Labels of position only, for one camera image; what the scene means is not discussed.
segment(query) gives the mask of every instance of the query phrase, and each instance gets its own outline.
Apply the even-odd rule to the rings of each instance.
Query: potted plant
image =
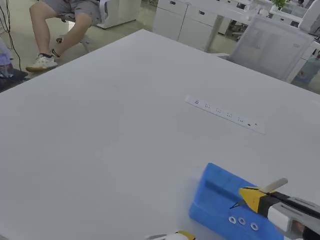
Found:
[[[272,0],[272,2],[280,10],[285,6],[286,0]]]

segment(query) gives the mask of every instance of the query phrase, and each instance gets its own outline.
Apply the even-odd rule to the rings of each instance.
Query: screw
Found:
[[[239,223],[241,225],[245,225],[246,224],[246,221],[242,217],[239,217],[238,221],[239,221]]]
[[[229,217],[229,222],[232,223],[232,224],[236,224],[237,223],[237,220],[234,216],[230,216]]]
[[[252,228],[252,230],[254,230],[254,231],[258,231],[259,230],[259,228],[258,228],[258,225],[256,224],[256,223],[251,223],[251,228]]]

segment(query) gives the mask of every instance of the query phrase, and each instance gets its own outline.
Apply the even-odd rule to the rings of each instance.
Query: cable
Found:
[[[10,40],[10,45],[11,45],[11,49],[14,50],[15,54],[17,55],[18,57],[18,60],[19,60],[19,70],[22,72],[22,69],[21,69],[21,57],[19,55],[19,53],[17,52],[16,48],[15,48],[15,44],[14,44],[14,40],[11,36],[11,19],[10,19],[10,10],[9,10],[9,0],[5,0],[5,5],[6,5],[6,14],[7,14],[7,17],[5,15],[5,12],[3,10],[3,8],[1,7],[0,5],[0,10],[1,10],[1,13],[2,13],[2,16],[3,16],[3,21],[4,21],[4,24],[3,24],[3,21],[1,20],[1,17],[0,17],[0,23],[4,29],[4,31],[6,33],[8,33],[9,35],[9,40]]]

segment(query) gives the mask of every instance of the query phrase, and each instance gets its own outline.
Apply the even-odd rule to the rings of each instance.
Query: yellow object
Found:
[[[258,213],[260,198],[266,196],[265,193],[258,191],[259,187],[243,187],[239,189],[239,194],[245,201],[245,203],[251,208],[254,212]]]
[[[176,234],[182,234],[188,238],[188,240],[195,240],[196,237],[193,236],[190,232],[187,231],[177,231]]]

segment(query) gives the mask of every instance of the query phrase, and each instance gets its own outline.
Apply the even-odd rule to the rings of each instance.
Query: white sneaker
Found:
[[[27,66],[25,69],[30,73],[41,73],[45,71],[49,71],[58,66],[55,58],[44,56],[43,54],[39,54],[35,60],[35,63],[31,66]]]

